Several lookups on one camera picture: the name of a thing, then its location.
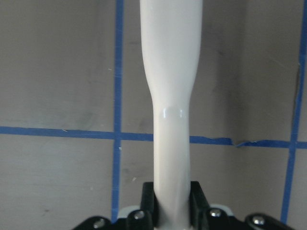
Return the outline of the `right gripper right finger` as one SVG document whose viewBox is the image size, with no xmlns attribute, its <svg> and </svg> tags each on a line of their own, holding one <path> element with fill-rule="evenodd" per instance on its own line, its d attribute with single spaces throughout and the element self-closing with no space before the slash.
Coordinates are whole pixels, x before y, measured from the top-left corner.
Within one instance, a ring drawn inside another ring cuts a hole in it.
<svg viewBox="0 0 307 230">
<path fill-rule="evenodd" d="M 195 230 L 229 230 L 227 213 L 219 207 L 211 207 L 197 181 L 190 187 L 190 221 Z"/>
</svg>

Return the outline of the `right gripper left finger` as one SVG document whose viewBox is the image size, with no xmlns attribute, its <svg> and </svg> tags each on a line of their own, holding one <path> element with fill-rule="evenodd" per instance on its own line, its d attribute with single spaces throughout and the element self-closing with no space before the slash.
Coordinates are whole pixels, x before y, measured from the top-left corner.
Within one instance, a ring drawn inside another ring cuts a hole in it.
<svg viewBox="0 0 307 230">
<path fill-rule="evenodd" d="M 140 208 L 127 216 L 128 230 L 154 230 L 157 218 L 157 201 L 153 182 L 145 182 L 142 186 Z"/>
</svg>

